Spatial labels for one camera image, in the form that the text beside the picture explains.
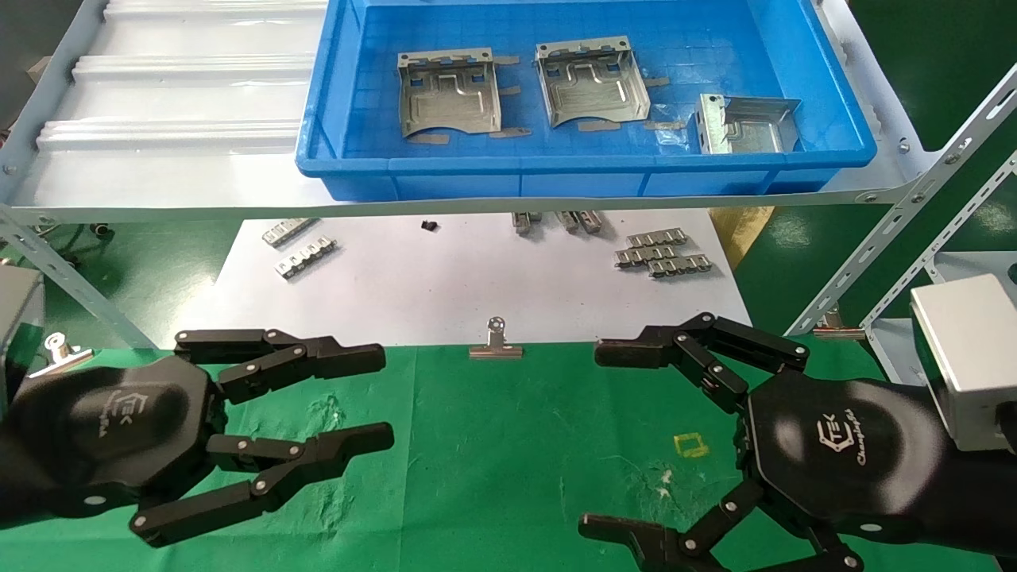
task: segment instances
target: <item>logo on robotic hand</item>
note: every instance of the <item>logo on robotic hand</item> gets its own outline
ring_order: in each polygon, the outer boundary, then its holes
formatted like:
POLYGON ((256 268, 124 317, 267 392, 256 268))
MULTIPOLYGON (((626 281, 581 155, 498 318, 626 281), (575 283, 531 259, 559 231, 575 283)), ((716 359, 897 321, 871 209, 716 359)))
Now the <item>logo on robotic hand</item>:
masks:
POLYGON ((134 423, 134 419, 131 415, 138 415, 144 411, 144 404, 148 401, 147 395, 141 395, 140 393, 131 393, 123 397, 117 397, 120 395, 120 390, 113 390, 110 392, 110 397, 106 400, 106 404, 103 405, 103 411, 99 414, 99 438, 102 439, 109 435, 109 428, 111 418, 119 418, 118 424, 130 425, 134 423))
POLYGON ((835 453, 840 453, 857 444, 858 453, 855 460, 859 465, 865 464, 865 434, 861 433, 861 422, 854 415, 854 411, 844 409, 846 421, 838 421, 837 415, 824 414, 823 418, 816 421, 816 428, 820 433, 820 443, 833 449, 835 453))

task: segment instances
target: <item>robotic hand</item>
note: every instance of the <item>robotic hand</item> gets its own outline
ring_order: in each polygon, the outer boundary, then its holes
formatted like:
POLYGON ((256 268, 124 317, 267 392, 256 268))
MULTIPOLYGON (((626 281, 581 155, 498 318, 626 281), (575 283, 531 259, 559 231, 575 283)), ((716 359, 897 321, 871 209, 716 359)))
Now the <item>robotic hand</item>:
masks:
POLYGON ((961 451, 928 388, 827 381, 803 371, 809 350, 711 313, 603 340, 600 365, 673 365, 728 414, 743 481, 689 530, 587 514, 579 531, 627 546, 643 572, 722 572, 711 550, 756 507, 816 556, 761 569, 863 569, 838 534, 1017 556, 1017 456, 961 451), (708 350, 774 374, 756 389, 708 350))
POLYGON ((276 511, 305 484, 342 476, 355 455, 391 448, 392 426, 303 443, 226 436, 225 401, 384 364, 377 344, 343 347, 276 330, 193 331, 177 335, 174 355, 143 367, 25 379, 0 421, 0 528, 136 504, 130 529, 165 547, 276 511), (240 364, 214 382, 199 363, 240 364), (181 499, 216 466, 257 475, 181 499))

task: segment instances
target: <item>green mat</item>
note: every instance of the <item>green mat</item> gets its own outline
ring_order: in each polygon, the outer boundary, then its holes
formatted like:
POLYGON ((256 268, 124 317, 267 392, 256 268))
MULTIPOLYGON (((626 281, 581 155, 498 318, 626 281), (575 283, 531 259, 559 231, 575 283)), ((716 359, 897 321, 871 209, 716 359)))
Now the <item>green mat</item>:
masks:
MULTIPOLYGON (((815 376, 880 375, 856 344, 804 341, 815 376)), ((233 407, 234 435, 303 439, 385 420, 397 444, 275 514, 167 549, 128 531, 131 508, 2 531, 0 570, 636 572, 623 547, 577 533, 583 512, 685 528, 737 481, 733 418, 676 371, 600 368, 590 344, 526 351, 498 362, 471 361, 465 347, 391 348, 381 373, 233 407)), ((94 363, 151 358, 104 351, 94 363)), ((249 477, 216 472, 198 491, 249 477)), ((997 570, 989 557, 847 539, 870 571, 997 570)), ((757 511, 716 554, 739 571, 811 550, 757 511)))

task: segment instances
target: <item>perforated metal shelf bracket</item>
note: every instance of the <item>perforated metal shelf bracket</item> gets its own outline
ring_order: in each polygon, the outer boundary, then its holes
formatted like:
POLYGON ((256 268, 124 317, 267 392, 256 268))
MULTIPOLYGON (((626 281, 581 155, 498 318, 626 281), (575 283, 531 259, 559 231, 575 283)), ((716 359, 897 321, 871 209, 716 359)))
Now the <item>perforated metal shelf bracket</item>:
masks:
POLYGON ((1003 182, 1010 176, 1017 176, 1017 150, 1015 150, 1013 154, 1011 154, 1010 157, 1003 162, 1003 165, 1001 165, 1000 168, 989 177, 989 180, 981 185, 978 192, 976 192, 974 196, 972 196, 971 199, 968 201, 963 208, 961 208, 957 216, 954 217, 946 228, 944 228, 943 231, 933 239, 929 247, 926 247, 921 254, 919 254, 913 263, 911 263, 911 266, 904 271, 904 274, 902 274, 901 277, 894 282, 893 286, 890 287, 887 293, 884 294, 880 301, 873 306, 873 309, 869 311, 869 314, 865 316, 859 326, 864 329, 865 334, 870 337, 870 339, 872 339, 873 335, 873 322, 879 319, 880 314, 883 313, 883 310, 890 305, 890 302, 894 301, 894 299, 897 298, 897 295, 907 288, 907 285, 911 283, 911 280, 914 279, 918 272, 925 269, 930 273, 930 278, 932 278, 934 282, 937 281, 937 271, 933 266, 933 259, 936 256, 936 253, 946 245, 947 240, 949 240, 950 237, 957 232, 957 229, 959 229, 961 225, 971 218, 971 215, 978 210, 978 207, 988 201, 989 197, 993 195, 993 192, 995 192, 996 189, 999 188, 1000 185, 1002 185, 1003 182))
POLYGON ((77 300, 84 309, 109 326, 129 347, 156 349, 156 344, 127 320, 113 302, 82 278, 46 240, 40 238, 32 229, 14 222, 9 209, 2 205, 0 205, 0 239, 21 252, 50 280, 77 300))
POLYGON ((487 345, 470 348, 471 359, 520 359, 523 348, 505 345, 505 321, 495 316, 487 322, 487 345))
POLYGON ((939 152, 932 168, 917 179, 898 189, 902 197, 887 211, 869 236, 855 248, 826 286, 798 317, 788 326, 785 336, 809 332, 812 327, 836 303, 844 292, 873 264, 887 245, 918 214, 918 211, 936 195, 950 177, 967 161, 996 127, 1017 108, 1017 64, 990 92, 974 113, 939 152))

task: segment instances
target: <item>stamped metal part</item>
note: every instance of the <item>stamped metal part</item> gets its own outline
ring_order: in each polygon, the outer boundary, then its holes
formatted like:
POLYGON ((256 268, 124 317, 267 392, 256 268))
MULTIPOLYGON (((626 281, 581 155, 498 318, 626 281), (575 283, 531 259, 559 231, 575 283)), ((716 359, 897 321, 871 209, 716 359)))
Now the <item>stamped metal part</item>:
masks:
POLYGON ((579 230, 579 220, 572 211, 555 211, 554 216, 558 218, 561 226, 565 227, 565 231, 570 234, 579 230))
POLYGON ((627 36, 538 44, 537 70, 551 127, 580 117, 622 122, 650 114, 627 36))
POLYGON ((307 227, 316 223, 318 220, 319 219, 286 219, 262 234, 261 240, 264 240, 270 246, 278 248, 290 240, 293 240, 294 237, 303 232, 307 227))
POLYGON ((336 240, 321 236, 314 242, 304 246, 296 253, 289 255, 276 265, 276 272, 289 280, 319 261, 325 254, 336 249, 336 240))
POLYGON ((680 228, 671 228, 667 230, 655 230, 653 232, 644 232, 642 234, 634 234, 629 237, 629 243, 632 244, 633 248, 642 248, 644 246, 658 246, 660 244, 684 244, 689 240, 685 233, 681 231, 680 228))
POLYGON ((801 100, 701 94, 696 102, 700 149, 706 155, 790 153, 798 142, 794 110, 800 104, 801 100))
POLYGON ((713 263, 705 254, 694 254, 682 259, 666 259, 663 261, 652 261, 649 265, 650 278, 663 278, 665 276, 678 276, 680 274, 693 274, 697 272, 710 272, 713 263))
POLYGON ((505 321, 495 316, 487 321, 487 345, 470 348, 471 359, 519 359, 523 348, 505 345, 505 321))
POLYGON ((434 127, 466 133, 501 130, 490 48, 399 54, 403 136, 434 127))
POLYGON ((603 223, 596 211, 578 211, 574 215, 579 219, 579 224, 583 225, 583 230, 587 234, 597 234, 603 228, 603 223))
POLYGON ((649 264, 652 261, 676 259, 679 255, 674 246, 667 245, 627 248, 614 252, 614 266, 618 268, 632 268, 649 264))
POLYGON ((513 213, 512 226, 516 228, 516 234, 520 236, 529 234, 533 225, 530 223, 530 213, 513 213))

